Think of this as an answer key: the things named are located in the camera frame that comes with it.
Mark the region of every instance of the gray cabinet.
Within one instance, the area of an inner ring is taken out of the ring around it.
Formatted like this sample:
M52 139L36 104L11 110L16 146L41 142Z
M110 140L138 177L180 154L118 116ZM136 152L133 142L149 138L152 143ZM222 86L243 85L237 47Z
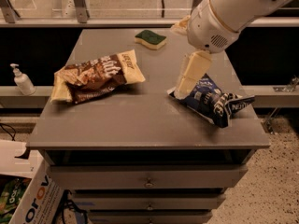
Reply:
M269 142L252 106L221 129L171 99L166 91L193 48L183 35L153 29L168 42L149 50L134 42L140 31L83 31L68 63L134 49L147 80L81 105L47 102L28 146L94 224L207 223ZM213 55L208 74L224 91L245 95L224 52Z

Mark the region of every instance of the sponge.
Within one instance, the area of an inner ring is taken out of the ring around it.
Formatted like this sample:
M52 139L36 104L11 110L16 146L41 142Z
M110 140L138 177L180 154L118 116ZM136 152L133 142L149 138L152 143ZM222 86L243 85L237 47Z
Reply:
M166 40L166 36L155 34L150 30L144 30L135 36L135 42L148 49L160 49L166 44Z

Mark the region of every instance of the white bottle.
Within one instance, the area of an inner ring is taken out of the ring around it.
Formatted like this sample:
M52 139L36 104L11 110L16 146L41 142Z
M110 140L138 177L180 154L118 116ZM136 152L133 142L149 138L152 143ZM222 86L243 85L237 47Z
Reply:
M18 64L12 63L10 66L13 69L13 73L15 74L14 80L22 94L33 94L36 91L36 87L33 85L30 78L17 68L19 66Z

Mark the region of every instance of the blue snack bag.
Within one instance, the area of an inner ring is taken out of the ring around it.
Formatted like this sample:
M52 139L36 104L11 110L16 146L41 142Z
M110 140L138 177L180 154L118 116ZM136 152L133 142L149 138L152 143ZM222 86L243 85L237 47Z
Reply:
M176 98L172 90L168 94ZM225 93L208 74L204 74L185 99L177 100L199 113L210 123L225 128L233 114L254 102L254 96L242 97L233 93Z

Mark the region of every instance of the table top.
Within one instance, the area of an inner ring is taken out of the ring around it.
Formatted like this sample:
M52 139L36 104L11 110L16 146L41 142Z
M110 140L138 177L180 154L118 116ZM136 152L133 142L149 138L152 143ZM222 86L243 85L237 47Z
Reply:
M83 30L67 63L81 63L134 49L146 81L79 105L47 102L28 146L31 149L257 149L269 146L251 105L226 128L208 123L169 97L183 57L194 52L187 37L169 29L167 44L150 50L134 41L143 29ZM225 52L212 55L208 74L225 92L245 95Z

